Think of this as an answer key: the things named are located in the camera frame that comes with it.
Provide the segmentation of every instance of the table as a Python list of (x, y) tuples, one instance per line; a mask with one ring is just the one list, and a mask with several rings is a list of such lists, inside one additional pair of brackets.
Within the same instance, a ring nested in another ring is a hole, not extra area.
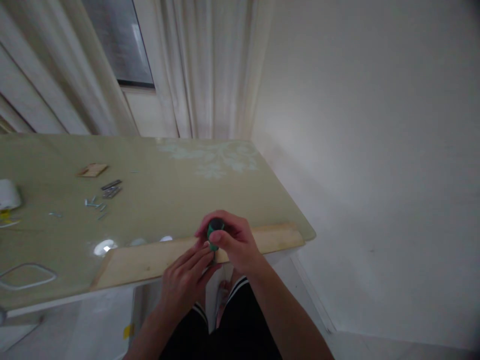
[[(304, 240), (316, 236), (249, 141), (8, 134), (0, 150), (0, 179), (12, 180), (22, 197), (12, 210), (21, 222), (0, 228), (0, 273), (37, 263), (57, 274), (36, 287), (0, 288), (6, 311), (88, 292), (104, 256), (95, 249), (106, 240), (125, 247), (189, 237), (217, 209), (252, 227), (295, 222)], [(77, 177), (90, 163), (109, 166), (98, 177)], [(116, 179), (121, 192), (101, 199), (100, 187)], [(107, 204), (100, 220), (102, 213), (84, 204), (95, 195)], [(21, 285), (38, 277), (23, 268), (8, 280)]]

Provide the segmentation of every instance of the wooden board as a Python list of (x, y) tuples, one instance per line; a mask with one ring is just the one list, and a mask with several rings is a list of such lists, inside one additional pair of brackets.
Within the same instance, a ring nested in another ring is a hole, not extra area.
[[(258, 249), (262, 254), (299, 247), (305, 241), (292, 222), (281, 225), (255, 227), (252, 229)], [(158, 278), (164, 270), (197, 241), (186, 237), (172, 241), (155, 242), (134, 247), (122, 247), (107, 252), (100, 270), (93, 280), (90, 291), (111, 288)], [(218, 263), (227, 263), (229, 258), (222, 249), (216, 252)]]

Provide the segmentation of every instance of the green screwdriver handle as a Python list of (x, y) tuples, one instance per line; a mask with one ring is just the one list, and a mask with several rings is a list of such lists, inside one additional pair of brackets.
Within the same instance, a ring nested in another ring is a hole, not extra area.
[(223, 230), (225, 228), (225, 224), (221, 218), (215, 217), (208, 223), (208, 230), (206, 231), (206, 238), (208, 240), (208, 244), (210, 245), (211, 251), (217, 251), (219, 249), (218, 246), (212, 244), (210, 242), (210, 234), (216, 230)]

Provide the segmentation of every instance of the white wall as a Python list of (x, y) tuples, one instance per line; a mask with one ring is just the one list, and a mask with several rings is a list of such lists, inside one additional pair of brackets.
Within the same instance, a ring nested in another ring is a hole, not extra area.
[(473, 3), (277, 1), (252, 140), (317, 232), (298, 256), (338, 331), (479, 344)]

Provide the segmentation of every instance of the person's right hand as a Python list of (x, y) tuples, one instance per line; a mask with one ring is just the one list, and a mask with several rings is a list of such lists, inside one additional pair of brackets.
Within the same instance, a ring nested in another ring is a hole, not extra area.
[(214, 218), (222, 219), (225, 228), (212, 232), (210, 242), (226, 251), (231, 263), (240, 273), (247, 276), (253, 274), (266, 260), (257, 248), (247, 219), (225, 210), (211, 212), (203, 218), (195, 233), (200, 241), (207, 240), (209, 222)]

